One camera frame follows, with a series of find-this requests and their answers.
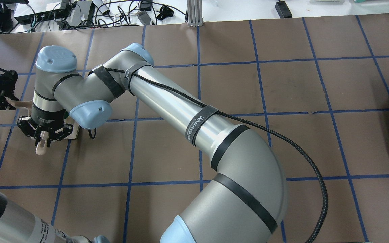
tiled surface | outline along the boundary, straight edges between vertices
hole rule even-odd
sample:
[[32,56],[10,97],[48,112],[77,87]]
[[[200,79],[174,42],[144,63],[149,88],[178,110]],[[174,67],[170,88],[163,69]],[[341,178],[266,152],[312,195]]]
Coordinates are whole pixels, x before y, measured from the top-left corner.
[[[389,55],[389,14],[2,35],[0,67],[21,73],[19,97],[29,81],[30,100],[39,46],[70,48],[84,74],[131,42],[144,43],[159,71],[205,103],[309,153],[330,196],[316,242],[389,242],[389,56],[380,56]],[[0,112],[0,189],[69,235],[158,242],[215,172],[136,97],[126,93],[112,107],[95,140],[80,131],[44,156],[13,126],[17,113]],[[284,224],[269,242],[305,241],[320,213],[318,182],[291,146],[258,132],[290,187]]]

blue plastic cap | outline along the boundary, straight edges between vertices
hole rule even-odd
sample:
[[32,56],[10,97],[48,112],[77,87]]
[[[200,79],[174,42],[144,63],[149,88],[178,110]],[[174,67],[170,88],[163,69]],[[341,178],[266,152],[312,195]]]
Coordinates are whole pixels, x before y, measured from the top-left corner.
[[138,54],[141,56],[147,63],[151,64],[154,66],[154,60],[153,57],[151,57],[151,54],[145,50],[145,47],[142,46],[139,43],[131,43],[129,46],[126,48],[122,49],[123,50],[128,50],[128,51],[133,51],[134,53]]
[[70,116],[84,129],[96,129],[112,115],[111,104],[104,100],[82,103],[70,111]]
[[94,243],[111,243],[108,238],[104,237],[103,235],[99,235],[97,237],[94,237]]
[[38,53],[35,65],[38,69],[53,72],[66,73],[76,70],[76,56],[69,49],[62,46],[45,46]]
[[160,243],[196,243],[184,220],[177,215],[173,223],[164,232]]

black power adapter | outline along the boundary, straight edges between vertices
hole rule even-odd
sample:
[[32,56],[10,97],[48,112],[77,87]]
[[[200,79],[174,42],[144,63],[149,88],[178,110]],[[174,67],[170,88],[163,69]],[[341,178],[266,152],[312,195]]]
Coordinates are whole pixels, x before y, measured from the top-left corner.
[[290,12],[289,8],[287,7],[287,4],[285,1],[278,0],[276,2],[276,7],[278,15],[281,19],[283,18],[292,18],[292,13]]

metal post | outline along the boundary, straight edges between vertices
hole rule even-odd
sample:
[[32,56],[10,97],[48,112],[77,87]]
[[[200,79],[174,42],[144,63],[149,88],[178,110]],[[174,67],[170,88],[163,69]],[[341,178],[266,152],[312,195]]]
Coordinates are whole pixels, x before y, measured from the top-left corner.
[[188,26],[203,26],[202,0],[187,0]]

robotic arm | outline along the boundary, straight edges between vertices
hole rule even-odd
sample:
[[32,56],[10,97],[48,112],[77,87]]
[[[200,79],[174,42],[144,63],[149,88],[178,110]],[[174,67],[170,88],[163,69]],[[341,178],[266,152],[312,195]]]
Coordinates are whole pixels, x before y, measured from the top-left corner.
[[[269,239],[287,209],[287,184],[280,163],[256,132],[230,123],[212,106],[201,106],[200,101],[153,67],[150,54],[140,44],[133,43],[121,50],[85,79],[75,71],[76,63],[75,55],[68,49],[41,49],[31,117],[20,117],[17,122],[26,135],[34,136],[39,143],[48,133],[48,146],[50,141],[62,139],[71,132],[71,125],[63,122],[66,111],[83,128],[95,129],[110,117],[109,103],[128,91],[208,154],[212,168],[218,172],[175,217],[160,242],[264,243]],[[19,217],[30,214],[25,210],[20,213],[21,210],[7,206],[1,219],[13,211]],[[32,225],[37,220],[31,214],[25,221]],[[3,227],[15,228],[13,224],[0,223],[0,233]],[[35,231],[13,232],[27,239]],[[53,228],[52,232],[63,234]],[[4,240],[0,242],[25,242],[11,237]]]

